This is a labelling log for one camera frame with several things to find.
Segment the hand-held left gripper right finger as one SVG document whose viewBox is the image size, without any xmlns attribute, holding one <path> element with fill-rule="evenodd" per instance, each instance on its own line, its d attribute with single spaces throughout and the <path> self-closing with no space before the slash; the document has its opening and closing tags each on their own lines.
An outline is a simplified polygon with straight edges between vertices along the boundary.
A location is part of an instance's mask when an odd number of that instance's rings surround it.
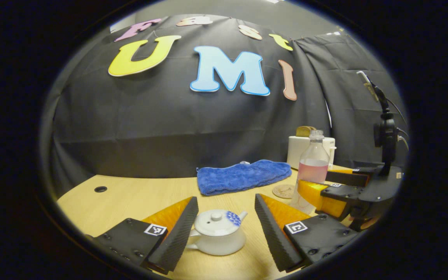
<svg viewBox="0 0 448 280">
<path fill-rule="evenodd" d="M 255 195 L 254 207 L 279 271 L 319 262 L 359 234 L 327 214 L 307 215 L 264 194 Z"/>
</svg>

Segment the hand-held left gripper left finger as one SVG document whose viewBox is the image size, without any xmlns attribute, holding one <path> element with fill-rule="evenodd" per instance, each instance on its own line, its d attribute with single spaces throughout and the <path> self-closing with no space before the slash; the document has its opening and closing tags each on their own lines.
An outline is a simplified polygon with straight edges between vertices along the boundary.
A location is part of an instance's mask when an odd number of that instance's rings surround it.
<svg viewBox="0 0 448 280">
<path fill-rule="evenodd" d="M 86 238 L 118 259 L 166 275 L 176 268 L 198 211 L 197 197 L 192 196 L 142 220 L 126 218 Z"/>
</svg>

